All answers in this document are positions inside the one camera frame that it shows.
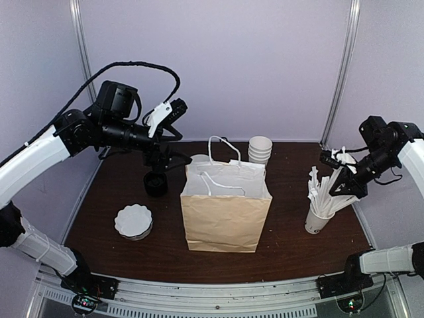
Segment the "brown paper bag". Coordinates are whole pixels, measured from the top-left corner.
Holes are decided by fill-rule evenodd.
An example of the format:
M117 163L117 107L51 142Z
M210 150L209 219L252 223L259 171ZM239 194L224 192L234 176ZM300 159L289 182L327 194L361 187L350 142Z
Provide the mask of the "brown paper bag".
M266 167L236 159L208 159L185 167L180 194L185 240L190 251L256 252L273 197L266 185Z

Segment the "stack of white paper cups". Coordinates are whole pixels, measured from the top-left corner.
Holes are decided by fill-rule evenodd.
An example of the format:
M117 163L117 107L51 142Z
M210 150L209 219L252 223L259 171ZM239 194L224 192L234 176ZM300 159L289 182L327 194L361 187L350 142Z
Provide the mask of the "stack of white paper cups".
M248 160L255 164L267 165L272 154L272 141L265 136L254 136L248 143Z

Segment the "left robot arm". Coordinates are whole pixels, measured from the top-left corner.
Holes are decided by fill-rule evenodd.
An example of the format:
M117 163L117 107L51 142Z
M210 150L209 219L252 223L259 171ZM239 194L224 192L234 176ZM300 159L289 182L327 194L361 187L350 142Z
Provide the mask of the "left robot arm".
M173 126L187 111L182 99L169 95L143 115L137 88L106 80L86 110L70 109L75 100L72 97L28 143L1 162L1 246L33 257L68 278L81 294L89 294L95 289L95 279L83 256L32 227L13 204L14 196L51 167L89 147L142 152L144 165L152 169L144 183L148 191L165 186L159 178L173 168L172 158L181 158L184 164L191 160L169 148L161 149L163 144L182 139Z

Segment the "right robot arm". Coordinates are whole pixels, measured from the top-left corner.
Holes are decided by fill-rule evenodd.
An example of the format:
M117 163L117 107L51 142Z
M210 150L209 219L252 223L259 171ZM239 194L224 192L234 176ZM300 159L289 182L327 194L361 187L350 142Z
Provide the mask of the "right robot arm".
M362 199L368 184L378 183L381 175L393 168L405 168L420 191L423 190L423 132L413 123L385 122L369 116L359 127L368 154L361 160L352 157L354 149L324 150L320 161L337 170L328 193L331 197ZM423 243L369 250L348 257L339 285L354 292L370 274L407 274L423 276Z

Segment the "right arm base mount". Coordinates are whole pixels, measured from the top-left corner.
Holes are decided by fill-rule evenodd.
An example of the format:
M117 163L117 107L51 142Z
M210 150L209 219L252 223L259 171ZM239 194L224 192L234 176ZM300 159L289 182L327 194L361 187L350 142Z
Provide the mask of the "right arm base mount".
M370 274L363 274L353 265L346 265L341 274L320 275L315 282L321 299L334 297L338 308L349 315L362 310L365 304L363 291L374 285Z

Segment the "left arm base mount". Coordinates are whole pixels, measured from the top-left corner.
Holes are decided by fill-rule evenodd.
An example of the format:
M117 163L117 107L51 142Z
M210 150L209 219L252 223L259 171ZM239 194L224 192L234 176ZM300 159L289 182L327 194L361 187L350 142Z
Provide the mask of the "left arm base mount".
M92 314L98 307L114 300L119 281L115 278L92 274L86 269L76 268L70 275L61 275L55 271L61 280L61 287L75 294L71 300L71 308L81 316Z

